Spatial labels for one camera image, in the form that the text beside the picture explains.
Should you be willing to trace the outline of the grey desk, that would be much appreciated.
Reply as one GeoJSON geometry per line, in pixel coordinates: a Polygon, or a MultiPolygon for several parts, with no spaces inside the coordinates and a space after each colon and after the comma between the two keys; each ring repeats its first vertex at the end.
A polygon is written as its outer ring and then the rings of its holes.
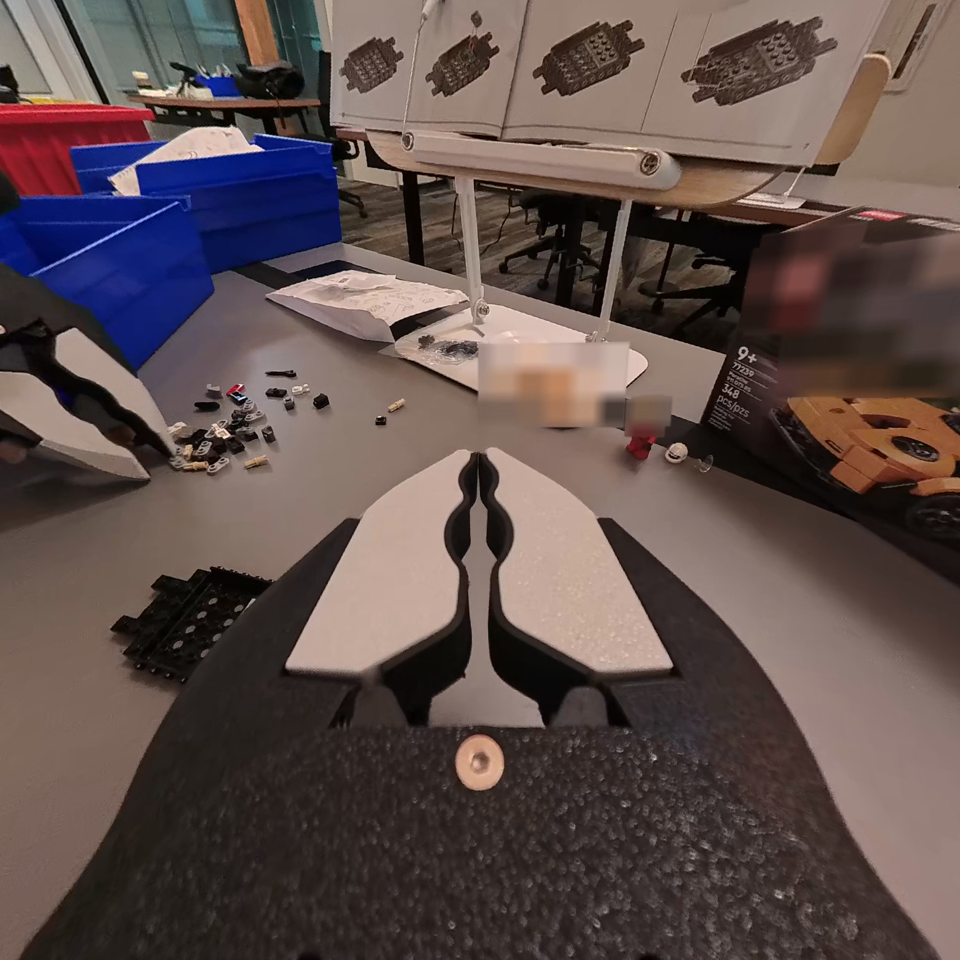
{"type": "Polygon", "coordinates": [[[599,519],[674,667],[504,628],[475,454],[451,684],[289,674],[344,518],[179,694],[22,958],[937,958],[727,625],[599,519]]]}

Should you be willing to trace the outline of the toy car box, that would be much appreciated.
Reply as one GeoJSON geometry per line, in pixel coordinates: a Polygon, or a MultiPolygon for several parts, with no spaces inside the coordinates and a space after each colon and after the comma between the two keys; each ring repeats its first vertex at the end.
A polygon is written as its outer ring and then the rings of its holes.
{"type": "Polygon", "coordinates": [[[958,585],[958,353],[958,222],[852,208],[762,240],[700,424],[958,585]]]}

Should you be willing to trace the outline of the black office chair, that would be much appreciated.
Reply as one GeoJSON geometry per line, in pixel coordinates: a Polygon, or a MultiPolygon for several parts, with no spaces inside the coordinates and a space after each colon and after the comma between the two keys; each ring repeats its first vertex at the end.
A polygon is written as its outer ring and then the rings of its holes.
{"type": "Polygon", "coordinates": [[[593,255],[590,246],[582,241],[586,222],[600,212],[601,198],[585,197],[538,188],[529,188],[519,195],[518,205],[524,214],[535,214],[533,244],[517,249],[498,265],[502,275],[509,274],[513,261],[527,258],[535,260],[542,253],[549,258],[542,277],[536,282],[540,291],[549,287],[550,276],[558,268],[555,303],[570,306],[575,284],[582,279],[584,268],[599,271],[601,264],[593,255]]]}
{"type": "Polygon", "coordinates": [[[729,271],[729,277],[724,283],[708,284],[680,288],[667,282],[668,269],[677,243],[669,242],[655,281],[644,281],[638,285],[638,293],[652,302],[650,307],[654,315],[664,313],[665,305],[680,302],[701,302],[701,306],[684,318],[674,330],[678,339],[683,339],[691,325],[711,313],[723,319],[731,310],[740,311],[746,289],[750,260],[743,257],[728,258],[698,251],[691,261],[690,267],[694,270],[705,266],[724,267],[729,271]]]}

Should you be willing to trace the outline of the wooden table with black legs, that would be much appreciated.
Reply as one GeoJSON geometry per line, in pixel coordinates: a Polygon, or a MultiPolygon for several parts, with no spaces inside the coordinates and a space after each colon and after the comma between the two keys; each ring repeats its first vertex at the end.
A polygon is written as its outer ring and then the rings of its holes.
{"type": "Polygon", "coordinates": [[[240,117],[262,125],[268,136],[299,137],[300,133],[287,126],[288,118],[294,118],[304,134],[309,133],[306,114],[316,111],[323,115],[330,104],[318,99],[258,100],[243,97],[214,97],[210,100],[186,97],[150,96],[127,93],[126,100],[150,112],[150,120],[156,125],[186,128],[236,126],[240,117]]]}

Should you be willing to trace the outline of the black brick plate assembly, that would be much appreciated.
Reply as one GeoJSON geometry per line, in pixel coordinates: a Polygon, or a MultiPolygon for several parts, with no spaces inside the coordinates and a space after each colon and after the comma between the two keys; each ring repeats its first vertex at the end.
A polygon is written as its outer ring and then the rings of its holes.
{"type": "Polygon", "coordinates": [[[148,606],[120,616],[111,632],[126,640],[133,668],[186,683],[241,614],[273,583],[222,567],[198,569],[189,578],[161,575],[148,606]]]}

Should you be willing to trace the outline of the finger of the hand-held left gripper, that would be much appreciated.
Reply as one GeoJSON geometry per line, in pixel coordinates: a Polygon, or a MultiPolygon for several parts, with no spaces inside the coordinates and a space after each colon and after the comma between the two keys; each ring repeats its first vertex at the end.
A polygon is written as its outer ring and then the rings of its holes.
{"type": "Polygon", "coordinates": [[[86,333],[69,328],[54,338],[54,362],[78,382],[77,393],[95,402],[112,421],[131,431],[134,443],[167,459],[176,445],[166,420],[138,376],[86,333]]]}
{"type": "Polygon", "coordinates": [[[30,373],[2,371],[1,428],[3,440],[101,481],[150,479],[132,452],[68,412],[54,390],[30,373]]]}

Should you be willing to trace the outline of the white gooseneck lamp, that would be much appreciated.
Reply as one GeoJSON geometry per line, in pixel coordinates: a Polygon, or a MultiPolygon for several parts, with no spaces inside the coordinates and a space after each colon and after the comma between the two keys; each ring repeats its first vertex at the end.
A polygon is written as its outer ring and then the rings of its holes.
{"type": "Polygon", "coordinates": [[[426,26],[426,23],[429,21],[430,18],[433,17],[433,15],[436,13],[438,8],[443,3],[444,3],[443,1],[424,1],[421,9],[421,14],[418,20],[418,24],[416,27],[416,31],[414,35],[413,53],[411,55],[411,72],[410,72],[408,83],[407,83],[407,92],[406,92],[406,97],[404,102],[403,118],[402,118],[402,124],[401,124],[401,132],[400,132],[400,146],[405,155],[412,155],[412,152],[414,150],[414,143],[415,143],[414,133],[408,127],[408,120],[409,120],[409,111],[410,111],[410,106],[412,101],[413,84],[414,84],[414,78],[415,78],[414,68],[416,67],[416,59],[419,51],[419,44],[420,44],[421,36],[423,34],[423,30],[425,29],[425,26],[426,26]]]}

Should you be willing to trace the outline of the pile of small brick pieces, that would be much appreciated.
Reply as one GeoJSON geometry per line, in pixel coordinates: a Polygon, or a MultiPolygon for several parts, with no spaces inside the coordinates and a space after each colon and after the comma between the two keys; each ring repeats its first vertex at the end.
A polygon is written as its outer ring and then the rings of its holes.
{"type": "Polygon", "coordinates": [[[280,442],[277,422],[301,411],[327,413],[330,395],[293,368],[270,369],[259,381],[213,380],[188,394],[190,418],[168,426],[179,473],[221,474],[233,464],[252,471],[270,464],[280,442]]]}

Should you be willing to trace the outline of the black bag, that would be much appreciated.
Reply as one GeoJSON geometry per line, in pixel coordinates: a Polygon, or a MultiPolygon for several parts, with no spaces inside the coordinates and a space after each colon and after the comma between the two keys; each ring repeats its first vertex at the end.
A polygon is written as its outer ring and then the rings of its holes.
{"type": "Polygon", "coordinates": [[[237,63],[233,78],[240,95],[255,100],[297,99],[306,87],[304,74],[287,61],[237,63]]]}

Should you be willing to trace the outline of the printed white paper bag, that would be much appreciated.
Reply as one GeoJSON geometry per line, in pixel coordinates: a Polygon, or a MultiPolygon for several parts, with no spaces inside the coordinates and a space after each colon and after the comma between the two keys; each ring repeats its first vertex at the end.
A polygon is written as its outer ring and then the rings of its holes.
{"type": "Polygon", "coordinates": [[[267,294],[267,300],[331,330],[377,343],[395,342],[397,324],[469,302],[460,291],[361,270],[306,279],[267,294]]]}

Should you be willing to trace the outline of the wooden post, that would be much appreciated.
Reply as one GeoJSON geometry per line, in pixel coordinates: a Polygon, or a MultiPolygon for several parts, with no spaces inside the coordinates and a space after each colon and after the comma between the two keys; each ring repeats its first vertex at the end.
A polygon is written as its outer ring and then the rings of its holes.
{"type": "Polygon", "coordinates": [[[238,18],[247,61],[252,66],[267,66],[281,59],[267,1],[233,2],[238,18]]]}

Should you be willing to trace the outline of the red plastic bin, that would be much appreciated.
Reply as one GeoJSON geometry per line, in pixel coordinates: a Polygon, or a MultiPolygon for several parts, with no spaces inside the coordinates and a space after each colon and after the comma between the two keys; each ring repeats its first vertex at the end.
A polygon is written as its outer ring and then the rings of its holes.
{"type": "Polygon", "coordinates": [[[2,104],[1,170],[21,196],[81,192],[70,149],[150,138],[148,108],[86,102],[2,104]]]}

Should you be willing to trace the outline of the clear bag of pieces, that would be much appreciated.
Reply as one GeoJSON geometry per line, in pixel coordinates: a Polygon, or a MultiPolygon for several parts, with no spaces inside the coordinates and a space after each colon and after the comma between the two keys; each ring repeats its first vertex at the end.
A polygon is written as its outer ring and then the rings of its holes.
{"type": "Polygon", "coordinates": [[[445,377],[467,381],[479,374],[482,347],[513,342],[504,331],[479,334],[470,327],[416,330],[381,348],[379,355],[401,359],[445,377]]]}

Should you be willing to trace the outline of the crumpled printed paper bag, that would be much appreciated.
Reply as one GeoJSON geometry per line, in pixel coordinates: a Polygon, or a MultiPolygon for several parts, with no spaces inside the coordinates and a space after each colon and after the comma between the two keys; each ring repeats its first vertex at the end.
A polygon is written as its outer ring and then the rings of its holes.
{"type": "Polygon", "coordinates": [[[183,162],[236,154],[261,152],[262,147],[247,140],[235,126],[194,127],[167,141],[144,157],[108,177],[115,194],[139,196],[138,167],[162,162],[183,162]]]}

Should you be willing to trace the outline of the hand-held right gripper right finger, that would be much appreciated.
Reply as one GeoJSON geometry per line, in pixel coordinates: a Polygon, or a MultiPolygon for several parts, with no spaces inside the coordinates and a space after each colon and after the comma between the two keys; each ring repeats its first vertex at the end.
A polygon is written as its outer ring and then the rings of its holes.
{"type": "Polygon", "coordinates": [[[673,660],[594,511],[497,447],[480,474],[504,628],[592,679],[669,674],[673,660]]]}

